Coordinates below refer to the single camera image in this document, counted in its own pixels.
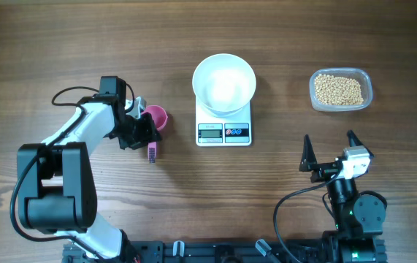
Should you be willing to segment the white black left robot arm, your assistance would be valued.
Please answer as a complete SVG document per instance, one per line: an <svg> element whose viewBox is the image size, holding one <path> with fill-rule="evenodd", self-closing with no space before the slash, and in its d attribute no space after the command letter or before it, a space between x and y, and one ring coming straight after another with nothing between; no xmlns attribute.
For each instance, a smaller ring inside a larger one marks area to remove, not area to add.
<svg viewBox="0 0 417 263"><path fill-rule="evenodd" d="M140 262L126 233L97 212L90 156L105 138L122 150L161 140L150 113L130 113L131 86L103 76L99 89L72 106L75 114L41 143L22 145L17 153L18 180L9 204L13 229L23 238L45 243L69 240L95 262Z"/></svg>

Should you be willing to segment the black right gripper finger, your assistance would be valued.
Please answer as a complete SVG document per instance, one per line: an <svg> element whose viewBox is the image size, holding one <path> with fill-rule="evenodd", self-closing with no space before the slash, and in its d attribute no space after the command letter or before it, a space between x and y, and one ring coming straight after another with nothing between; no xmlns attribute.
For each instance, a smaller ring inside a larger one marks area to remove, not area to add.
<svg viewBox="0 0 417 263"><path fill-rule="evenodd" d="M374 157L374 154L372 153L372 151L360 141L360 139L356 136L356 134L352 130L349 130L346 135L348 137L349 145L351 147L363 146L369 153L370 158Z"/></svg>
<svg viewBox="0 0 417 263"><path fill-rule="evenodd" d="M311 172L317 169L318 163L308 134L304 136L302 157L299 165L300 172Z"/></svg>

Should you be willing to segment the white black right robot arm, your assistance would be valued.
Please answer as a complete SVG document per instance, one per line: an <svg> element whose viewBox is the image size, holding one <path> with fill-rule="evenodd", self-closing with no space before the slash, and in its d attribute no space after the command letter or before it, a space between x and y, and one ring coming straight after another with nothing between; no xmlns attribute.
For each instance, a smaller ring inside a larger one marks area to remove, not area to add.
<svg viewBox="0 0 417 263"><path fill-rule="evenodd" d="M358 191L355 179L368 173L374 154L353 131L341 156L318 163L310 138L304 137L299 170L311 172L313 183L325 183L335 222L334 231L322 234L317 257L321 262L387 262L383 234L387 201L374 191Z"/></svg>

